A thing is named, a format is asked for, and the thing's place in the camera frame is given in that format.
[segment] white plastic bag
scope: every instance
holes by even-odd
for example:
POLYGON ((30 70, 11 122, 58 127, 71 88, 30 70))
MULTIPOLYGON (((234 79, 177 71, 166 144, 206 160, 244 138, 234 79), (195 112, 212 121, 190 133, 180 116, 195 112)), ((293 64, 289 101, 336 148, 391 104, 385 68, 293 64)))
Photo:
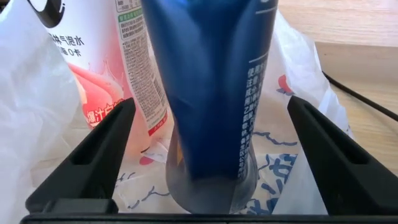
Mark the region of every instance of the white plastic bag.
POLYGON ((31 169, 40 160, 65 157, 81 141, 71 123, 79 96, 27 1, 8 4, 0 30, 0 219, 18 223, 34 190, 31 169))

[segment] pink bottle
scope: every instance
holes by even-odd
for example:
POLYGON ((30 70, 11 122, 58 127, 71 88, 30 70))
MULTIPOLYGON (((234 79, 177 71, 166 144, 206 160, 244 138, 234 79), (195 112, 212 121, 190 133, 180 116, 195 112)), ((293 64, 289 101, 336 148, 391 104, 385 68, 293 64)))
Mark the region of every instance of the pink bottle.
POLYGON ((90 127, 133 97, 137 113, 126 154, 138 154, 161 138, 167 100, 149 55, 140 0, 28 1, 76 78, 90 127))

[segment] wooden surface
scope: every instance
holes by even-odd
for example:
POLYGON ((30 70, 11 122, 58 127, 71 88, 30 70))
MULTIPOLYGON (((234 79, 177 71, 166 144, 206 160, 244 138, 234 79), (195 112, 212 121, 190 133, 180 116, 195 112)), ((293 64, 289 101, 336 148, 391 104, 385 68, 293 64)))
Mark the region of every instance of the wooden surface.
MULTIPOLYGON (((397 0, 279 0, 279 9, 315 40, 324 71, 398 113, 397 0)), ((334 90, 356 141, 398 175, 398 123, 334 90)))

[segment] black cord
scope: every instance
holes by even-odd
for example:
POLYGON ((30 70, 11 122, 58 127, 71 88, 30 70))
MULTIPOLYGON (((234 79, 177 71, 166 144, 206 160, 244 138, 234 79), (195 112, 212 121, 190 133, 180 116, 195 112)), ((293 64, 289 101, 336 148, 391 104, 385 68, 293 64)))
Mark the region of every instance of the black cord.
POLYGON ((359 99, 363 103, 366 103, 367 105, 373 107, 374 109, 380 111, 381 113, 385 114, 386 116, 390 117, 394 121, 398 121, 398 115, 391 110, 369 100, 368 98, 364 97, 363 95, 360 95, 359 93, 355 92, 354 90, 348 88, 347 86, 344 86, 343 84, 339 83, 338 81, 334 80, 332 77, 328 76, 324 71, 322 71, 325 77, 329 80, 331 84, 339 88, 340 90, 343 90, 344 92, 350 94, 351 96, 359 99))

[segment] blue cosmetic tube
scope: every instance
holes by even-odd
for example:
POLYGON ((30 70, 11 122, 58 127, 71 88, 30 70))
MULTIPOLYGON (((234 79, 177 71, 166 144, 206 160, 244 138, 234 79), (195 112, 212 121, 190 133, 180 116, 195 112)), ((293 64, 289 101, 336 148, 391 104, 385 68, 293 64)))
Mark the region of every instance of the blue cosmetic tube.
POLYGON ((175 128, 166 179, 192 213, 235 213, 256 188, 251 145, 277 0, 142 0, 175 128))

